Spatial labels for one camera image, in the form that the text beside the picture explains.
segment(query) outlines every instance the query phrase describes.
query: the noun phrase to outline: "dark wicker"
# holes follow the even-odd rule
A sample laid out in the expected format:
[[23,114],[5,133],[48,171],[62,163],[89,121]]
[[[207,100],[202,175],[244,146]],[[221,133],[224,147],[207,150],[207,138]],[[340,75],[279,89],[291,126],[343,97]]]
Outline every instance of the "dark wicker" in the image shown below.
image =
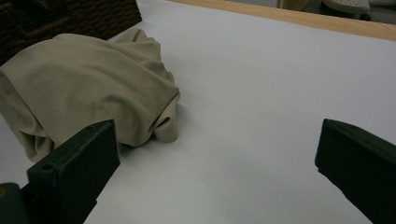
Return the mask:
[[135,0],[63,0],[43,20],[0,0],[0,65],[39,41],[62,33],[109,39],[142,21]]

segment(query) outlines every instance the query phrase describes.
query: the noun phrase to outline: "table surface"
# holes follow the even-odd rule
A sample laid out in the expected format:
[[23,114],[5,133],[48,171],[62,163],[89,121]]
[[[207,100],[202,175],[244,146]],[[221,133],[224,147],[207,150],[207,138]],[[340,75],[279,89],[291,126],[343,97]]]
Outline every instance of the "table surface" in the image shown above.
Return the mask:
[[[396,143],[396,42],[137,2],[180,87],[179,138],[123,148],[86,223],[370,223],[314,160],[324,119]],[[31,165],[0,117],[0,182]]]
[[287,21],[309,27],[332,30],[353,35],[396,40],[396,25],[371,21],[357,21],[325,15],[291,11],[280,8],[261,7],[224,0],[170,0],[198,7],[210,7],[241,14],[263,17],[278,21]]

